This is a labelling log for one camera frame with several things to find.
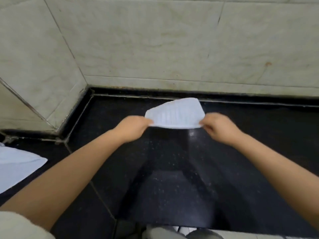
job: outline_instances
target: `hand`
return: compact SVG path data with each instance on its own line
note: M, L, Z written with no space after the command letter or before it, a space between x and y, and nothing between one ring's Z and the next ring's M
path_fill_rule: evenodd
M143 132L153 121L142 116L128 116L124 118L113 131L125 142L140 138Z
M244 134L227 116L207 113L199 124L216 141L233 146Z

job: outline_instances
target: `forearm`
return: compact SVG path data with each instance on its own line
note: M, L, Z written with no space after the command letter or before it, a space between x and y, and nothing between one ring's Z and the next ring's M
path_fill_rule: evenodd
M113 130L106 132L36 178L0 210L21 214L49 230L122 143Z
M233 146L260 170L290 206L319 229L319 177L249 135L243 134Z

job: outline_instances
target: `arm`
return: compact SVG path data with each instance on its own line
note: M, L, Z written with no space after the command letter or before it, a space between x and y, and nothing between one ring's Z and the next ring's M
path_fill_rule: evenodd
M209 135L245 155L286 202L319 230L319 177L243 133L226 116L206 114Z
M118 126L60 161L0 207L50 230L106 159L123 143L141 137L152 121L129 116Z

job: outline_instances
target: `black granite floor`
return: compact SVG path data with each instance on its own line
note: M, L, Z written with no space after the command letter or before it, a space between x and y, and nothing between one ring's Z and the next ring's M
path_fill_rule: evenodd
M73 152L125 116L144 115L166 101L93 96L68 146ZM251 102L201 104L205 112L229 116L244 132L319 175L319 108ZM64 144L49 141L19 139L10 146L49 161L1 194L1 204L68 155ZM148 128L139 140L120 147L52 232L58 239L111 238L113 217L144 224L318 237L245 157L213 141L203 129Z

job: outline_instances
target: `white cloth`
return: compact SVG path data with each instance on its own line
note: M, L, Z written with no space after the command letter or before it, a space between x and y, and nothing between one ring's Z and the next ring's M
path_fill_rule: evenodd
M0 147L0 193L28 177L46 162L46 158L34 153Z
M169 101L146 111L145 117L152 119L151 126L173 129L200 128L199 121L205 116L196 98Z
M1 239L54 239L45 229L31 223L25 217L13 212L0 212Z

